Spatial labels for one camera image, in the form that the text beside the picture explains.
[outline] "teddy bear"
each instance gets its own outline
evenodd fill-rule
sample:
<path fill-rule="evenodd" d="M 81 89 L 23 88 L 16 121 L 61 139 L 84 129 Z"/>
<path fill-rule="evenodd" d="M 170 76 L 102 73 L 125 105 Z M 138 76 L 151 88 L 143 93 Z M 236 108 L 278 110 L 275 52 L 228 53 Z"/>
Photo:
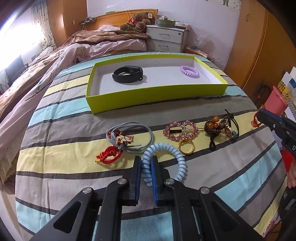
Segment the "teddy bear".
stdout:
<path fill-rule="evenodd" d="M 120 30 L 146 33 L 147 25 L 151 24 L 149 19 L 153 20 L 152 14 L 149 12 L 135 13 L 128 23 L 120 26 Z"/>

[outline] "red cord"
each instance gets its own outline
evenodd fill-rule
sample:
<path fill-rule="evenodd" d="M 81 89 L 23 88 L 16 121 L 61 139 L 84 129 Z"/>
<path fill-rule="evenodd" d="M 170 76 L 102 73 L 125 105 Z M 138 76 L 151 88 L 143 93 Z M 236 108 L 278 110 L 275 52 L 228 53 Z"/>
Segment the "red cord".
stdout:
<path fill-rule="evenodd" d="M 102 151 L 99 155 L 97 155 L 97 161 L 96 162 L 102 162 L 104 164 L 110 164 L 114 161 L 116 161 L 118 158 L 121 157 L 123 150 L 120 150 L 116 147 L 116 146 L 109 146 L 106 148 L 105 151 Z M 107 157 L 109 156 L 115 156 L 113 159 L 111 160 L 106 160 Z"/>
<path fill-rule="evenodd" d="M 252 125 L 252 127 L 259 127 L 259 126 L 261 126 L 261 124 L 262 124 L 262 122 L 258 123 L 258 121 L 256 120 L 257 113 L 258 113 L 258 112 L 255 113 L 255 115 L 254 115 L 254 119 L 251 121 L 251 125 Z"/>

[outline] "drawer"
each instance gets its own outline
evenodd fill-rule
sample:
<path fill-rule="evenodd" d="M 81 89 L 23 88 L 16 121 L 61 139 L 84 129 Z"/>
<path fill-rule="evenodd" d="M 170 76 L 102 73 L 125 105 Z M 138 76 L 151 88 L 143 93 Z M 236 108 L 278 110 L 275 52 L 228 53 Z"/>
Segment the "drawer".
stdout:
<path fill-rule="evenodd" d="M 147 40 L 147 49 L 155 50 L 158 52 L 173 52 L 180 53 L 181 52 L 181 44 L 176 44 L 172 42 L 148 39 Z"/>
<path fill-rule="evenodd" d="M 164 29 L 164 28 L 147 28 L 147 34 L 152 39 L 168 41 L 172 43 L 181 44 L 183 40 L 183 32 Z"/>

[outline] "pink trash bin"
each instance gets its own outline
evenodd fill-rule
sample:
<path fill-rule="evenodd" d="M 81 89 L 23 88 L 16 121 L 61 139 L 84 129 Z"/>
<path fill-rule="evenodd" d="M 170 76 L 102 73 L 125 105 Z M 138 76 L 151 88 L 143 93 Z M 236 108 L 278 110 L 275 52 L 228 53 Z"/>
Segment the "pink trash bin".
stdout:
<path fill-rule="evenodd" d="M 265 102 L 264 107 L 276 115 L 281 115 L 288 106 L 281 92 L 273 86 L 273 90 Z"/>

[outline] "metal screw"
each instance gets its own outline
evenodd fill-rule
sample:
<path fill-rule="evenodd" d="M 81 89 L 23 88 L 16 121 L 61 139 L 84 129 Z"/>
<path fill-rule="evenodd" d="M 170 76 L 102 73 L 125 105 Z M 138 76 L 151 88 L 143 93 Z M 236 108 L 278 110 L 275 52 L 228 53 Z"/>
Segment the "metal screw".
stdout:
<path fill-rule="evenodd" d="M 165 183 L 168 184 L 168 185 L 172 185 L 172 184 L 174 184 L 174 182 L 175 182 L 175 180 L 172 179 L 172 178 L 168 178 L 168 179 L 165 181 Z"/>
<path fill-rule="evenodd" d="M 206 188 L 206 187 L 203 187 L 203 188 L 200 189 L 200 192 L 202 194 L 209 194 L 210 193 L 210 190 L 208 188 Z"/>
<path fill-rule="evenodd" d="M 82 192 L 83 192 L 84 194 L 89 194 L 89 193 L 91 193 L 91 191 L 92 191 L 92 189 L 91 189 L 90 187 L 87 187 L 87 188 L 83 188 L 83 189 L 82 189 Z"/>
<path fill-rule="evenodd" d="M 127 183 L 127 180 L 125 178 L 120 178 L 118 179 L 118 184 L 122 185 L 122 184 L 126 184 Z"/>

